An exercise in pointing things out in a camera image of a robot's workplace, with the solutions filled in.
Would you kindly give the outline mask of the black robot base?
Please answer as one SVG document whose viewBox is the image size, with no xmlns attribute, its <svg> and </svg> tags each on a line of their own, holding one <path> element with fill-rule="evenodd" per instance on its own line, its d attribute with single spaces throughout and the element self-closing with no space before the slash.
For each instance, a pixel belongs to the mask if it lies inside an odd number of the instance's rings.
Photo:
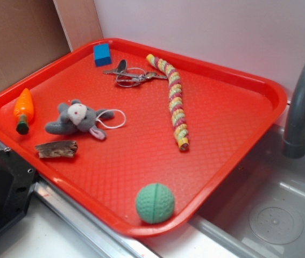
<svg viewBox="0 0 305 258">
<path fill-rule="evenodd" d="M 0 235 L 26 216 L 37 176 L 33 165 L 0 143 Z"/>
</svg>

